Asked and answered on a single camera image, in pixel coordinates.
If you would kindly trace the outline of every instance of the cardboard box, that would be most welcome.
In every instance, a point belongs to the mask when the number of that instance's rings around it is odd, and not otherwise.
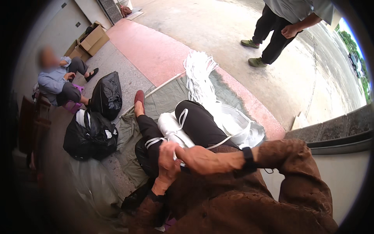
[[[94,56],[94,54],[109,41],[109,37],[106,35],[104,27],[99,22],[95,21],[91,27],[94,28],[94,30],[80,42],[80,40],[85,37],[83,33],[78,38],[78,45],[85,49],[91,56]]]
[[[70,58],[79,57],[83,62],[86,62],[91,57],[91,55],[87,53],[87,51],[79,47],[78,43],[78,40],[75,40],[70,48],[66,51],[64,56],[69,56]]]

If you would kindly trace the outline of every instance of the black pants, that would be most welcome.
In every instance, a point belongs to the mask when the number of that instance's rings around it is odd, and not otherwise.
[[[70,65],[68,66],[69,72],[74,72],[77,74],[79,72],[80,74],[84,75],[87,72],[88,66],[82,61],[79,57],[74,57],[71,60]],[[62,106],[69,100],[78,103],[81,99],[81,94],[77,88],[72,85],[73,79],[70,79],[70,82],[66,82],[62,88],[61,93],[57,94],[56,101],[57,106]]]
[[[295,38],[287,39],[282,35],[282,29],[290,24],[292,23],[277,16],[265,5],[262,16],[256,23],[256,30],[252,37],[254,43],[262,44],[263,40],[269,35],[269,32],[274,30],[269,45],[262,52],[262,62],[272,64],[281,55],[282,50]]]
[[[207,148],[218,144],[227,138],[227,135],[218,128],[217,124],[214,122],[213,116],[202,105],[194,101],[182,101],[175,108],[177,119],[179,119],[179,116],[184,109],[188,109],[188,114],[184,121],[183,130],[196,145]],[[155,123],[150,117],[140,115],[137,118],[137,122],[140,132],[143,135],[143,142],[155,137],[163,137],[157,127],[157,123]],[[159,173],[158,159],[159,146],[161,143],[162,141],[157,142],[148,148],[148,157],[140,158],[137,155],[138,161],[142,167],[150,168],[154,177],[157,177]],[[223,143],[223,145],[238,148],[238,146],[230,139]]]

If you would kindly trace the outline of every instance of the white pole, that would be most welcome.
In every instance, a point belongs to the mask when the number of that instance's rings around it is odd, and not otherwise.
[[[184,70],[184,72],[182,73],[179,73],[179,74],[176,74],[174,77],[172,77],[171,79],[169,79],[168,81],[166,81],[165,83],[163,83],[162,85],[158,86],[157,88],[155,88],[154,90],[152,90],[149,94],[147,94],[144,98],[147,98],[149,97],[150,95],[152,95],[154,92],[156,92],[157,90],[159,90],[160,88],[164,87],[166,84],[168,84],[169,82],[175,80],[176,78],[178,78],[180,75],[182,75],[183,73],[185,73],[186,70]],[[125,111],[121,116],[127,114],[128,112],[130,112],[130,110],[132,110],[134,108],[135,105],[132,105],[127,111]]]

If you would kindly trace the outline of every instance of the brown patterned sleeve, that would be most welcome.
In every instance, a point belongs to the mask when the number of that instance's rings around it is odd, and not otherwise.
[[[285,176],[279,202],[308,207],[332,217],[332,197],[321,180],[310,149],[302,140],[264,142],[258,152],[260,168],[276,168]]]
[[[154,228],[154,220],[161,210],[163,203],[153,201],[148,195],[140,204],[135,217],[129,222],[130,234],[162,233]]]

